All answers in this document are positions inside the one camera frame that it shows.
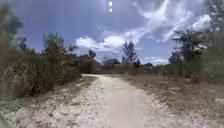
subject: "sandy path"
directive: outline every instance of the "sandy path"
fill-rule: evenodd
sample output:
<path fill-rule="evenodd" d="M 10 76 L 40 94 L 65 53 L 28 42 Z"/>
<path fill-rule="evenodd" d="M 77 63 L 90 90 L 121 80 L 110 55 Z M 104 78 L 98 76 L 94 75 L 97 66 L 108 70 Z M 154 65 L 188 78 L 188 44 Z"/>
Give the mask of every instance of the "sandy path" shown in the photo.
<path fill-rule="evenodd" d="M 175 115 L 154 95 L 106 76 L 81 94 L 77 128 L 223 128 L 196 113 Z"/>
<path fill-rule="evenodd" d="M 199 114 L 175 115 L 153 94 L 103 75 L 68 103 L 51 99 L 5 118 L 24 128 L 223 128 Z"/>

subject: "blue sky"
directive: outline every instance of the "blue sky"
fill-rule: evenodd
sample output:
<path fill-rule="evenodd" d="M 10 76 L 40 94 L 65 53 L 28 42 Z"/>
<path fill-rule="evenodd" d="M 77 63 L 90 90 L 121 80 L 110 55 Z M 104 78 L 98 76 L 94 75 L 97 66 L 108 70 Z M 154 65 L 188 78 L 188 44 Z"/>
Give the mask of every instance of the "blue sky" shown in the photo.
<path fill-rule="evenodd" d="M 1 0 L 24 24 L 20 36 L 41 51 L 42 37 L 59 33 L 66 43 L 89 49 L 103 57 L 121 58 L 122 44 L 132 40 L 142 62 L 164 64 L 176 44 L 170 39 L 178 29 L 208 25 L 205 0 Z"/>

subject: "white cloud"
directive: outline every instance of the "white cloud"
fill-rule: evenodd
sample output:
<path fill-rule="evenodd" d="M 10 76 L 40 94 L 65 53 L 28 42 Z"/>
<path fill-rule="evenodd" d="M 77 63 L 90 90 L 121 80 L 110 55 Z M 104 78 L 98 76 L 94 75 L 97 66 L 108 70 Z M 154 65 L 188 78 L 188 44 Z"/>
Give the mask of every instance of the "white cloud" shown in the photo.
<path fill-rule="evenodd" d="M 80 37 L 76 40 L 76 45 L 96 51 L 117 52 L 117 49 L 119 49 L 125 43 L 125 41 L 133 41 L 135 44 L 137 44 L 144 34 L 145 29 L 142 28 L 131 29 L 123 33 L 104 31 L 102 33 L 102 41 L 96 41 L 90 37 Z"/>
<path fill-rule="evenodd" d="M 166 58 L 162 58 L 162 57 L 145 57 L 142 59 L 143 62 L 145 63 L 152 63 L 154 65 L 158 65 L 158 64 L 167 64 L 169 61 Z"/>
<path fill-rule="evenodd" d="M 204 0 L 195 1 L 201 4 Z M 76 40 L 77 45 L 89 49 L 96 49 L 98 51 L 116 51 L 125 41 L 132 40 L 135 44 L 138 44 L 145 35 L 151 39 L 156 39 L 149 34 L 160 28 L 169 28 L 161 33 L 161 39 L 156 39 L 157 42 L 165 42 L 174 35 L 174 31 L 181 27 L 189 26 L 190 21 L 193 19 L 194 13 L 188 9 L 187 2 L 189 2 L 189 0 L 179 0 L 175 2 L 172 0 L 163 0 L 157 9 L 154 7 L 155 1 L 149 1 L 147 3 L 148 7 L 153 7 L 154 9 L 143 8 L 138 5 L 138 3 L 134 2 L 134 7 L 136 7 L 138 13 L 145 19 L 144 24 L 122 33 L 107 31 L 105 27 L 104 30 L 102 30 L 102 27 L 97 26 L 97 28 L 102 31 L 101 41 L 82 37 Z M 199 24 L 202 24 L 207 18 L 208 17 L 200 18 L 193 26 L 200 26 Z"/>
<path fill-rule="evenodd" d="M 195 30 L 206 28 L 209 26 L 210 20 L 211 18 L 208 14 L 200 16 L 198 20 L 192 25 L 192 28 Z"/>

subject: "green bush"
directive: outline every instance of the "green bush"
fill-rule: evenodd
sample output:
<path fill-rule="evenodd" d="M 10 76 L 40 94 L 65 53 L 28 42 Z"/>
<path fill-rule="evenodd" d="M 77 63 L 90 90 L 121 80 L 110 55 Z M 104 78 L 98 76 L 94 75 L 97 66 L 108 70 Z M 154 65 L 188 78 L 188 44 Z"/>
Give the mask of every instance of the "green bush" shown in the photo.
<path fill-rule="evenodd" d="M 26 75 L 25 88 L 29 95 L 42 94 L 53 88 L 56 72 L 53 64 L 49 63 L 43 56 L 27 55 L 21 69 Z"/>

